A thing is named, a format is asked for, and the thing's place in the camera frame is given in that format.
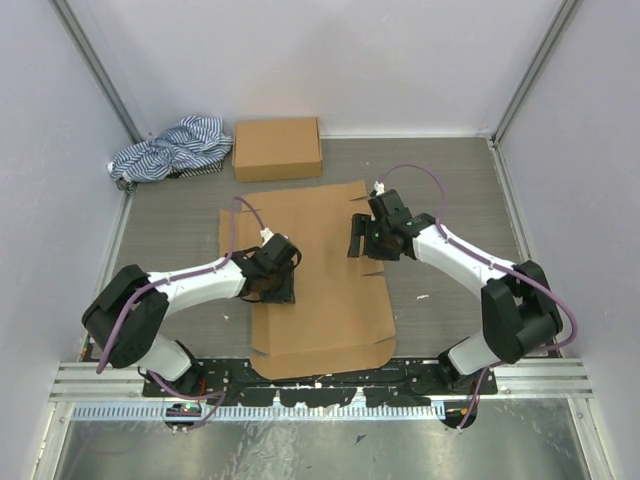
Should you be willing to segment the brown cardboard blanks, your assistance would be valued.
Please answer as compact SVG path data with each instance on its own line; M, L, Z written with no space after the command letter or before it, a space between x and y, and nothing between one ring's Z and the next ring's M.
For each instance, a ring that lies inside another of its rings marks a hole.
M368 210L364 181L250 194L223 210L223 249L259 244L258 225L301 251L292 304L253 304L252 367L270 380L375 369L396 349L382 262L347 255L351 220Z

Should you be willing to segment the brown cardboard box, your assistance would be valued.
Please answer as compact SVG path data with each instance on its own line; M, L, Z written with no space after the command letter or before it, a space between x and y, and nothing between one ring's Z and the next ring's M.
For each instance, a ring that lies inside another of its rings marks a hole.
M238 122L232 166L241 183L320 177L323 155L317 117Z

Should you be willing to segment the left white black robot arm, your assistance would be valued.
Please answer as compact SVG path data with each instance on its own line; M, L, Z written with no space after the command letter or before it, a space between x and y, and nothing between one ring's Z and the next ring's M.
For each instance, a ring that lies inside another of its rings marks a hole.
M294 270L301 260L287 237L265 231L261 245L203 265L173 272L145 272L137 264L123 267L81 319L102 351L96 372L108 365L135 365L171 394L202 397L203 367L181 342L161 335L164 320L214 300L292 304Z

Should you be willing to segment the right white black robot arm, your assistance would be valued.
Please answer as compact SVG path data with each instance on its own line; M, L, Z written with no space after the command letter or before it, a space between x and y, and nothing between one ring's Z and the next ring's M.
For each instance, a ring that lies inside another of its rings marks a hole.
M368 213L352 216L348 257L398 261L406 256L447 274L479 299L480 331L438 356L440 382L447 392L466 392L476 373L499 363L514 364L562 331L540 265L489 255L439 219L412 214L394 189L374 191L368 206Z

